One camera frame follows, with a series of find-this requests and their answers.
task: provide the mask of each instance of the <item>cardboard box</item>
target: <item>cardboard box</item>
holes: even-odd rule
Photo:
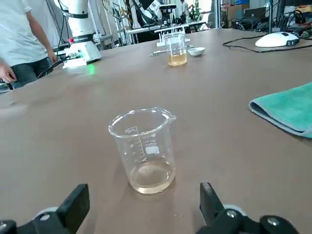
[[[249,4],[233,5],[227,8],[228,20],[241,19],[244,17],[244,9],[248,9]]]
[[[304,5],[304,6],[297,6],[296,10],[305,13],[305,12],[311,12],[312,8],[311,5]]]
[[[226,12],[228,17],[228,26],[232,25],[232,19],[241,19],[244,17],[244,10],[249,9],[249,4],[240,5],[223,5],[222,10]]]

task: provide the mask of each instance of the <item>white t-shirt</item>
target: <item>white t-shirt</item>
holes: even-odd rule
[[[181,15],[183,14],[183,12],[184,12],[185,16],[189,16],[189,6],[188,6],[187,2],[182,3]]]
[[[26,0],[0,0],[0,59],[14,66],[46,57],[44,47],[33,35]]]

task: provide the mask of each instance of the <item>green light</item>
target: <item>green light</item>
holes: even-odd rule
[[[94,66],[94,64],[89,64],[88,69],[89,69],[89,75],[94,75],[96,73],[96,67]]]

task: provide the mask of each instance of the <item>jeans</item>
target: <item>jeans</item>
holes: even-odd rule
[[[12,66],[12,70],[17,81],[11,83],[13,88],[20,88],[24,85],[36,81],[41,72],[50,66],[48,58],[30,63],[22,63]]]

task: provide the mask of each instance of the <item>person's hand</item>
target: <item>person's hand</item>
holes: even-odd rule
[[[47,50],[48,52],[48,57],[50,58],[51,62],[56,62],[57,61],[57,56],[55,55],[54,51],[52,48]]]
[[[16,76],[8,65],[0,62],[0,79],[5,83],[11,83],[16,81]]]

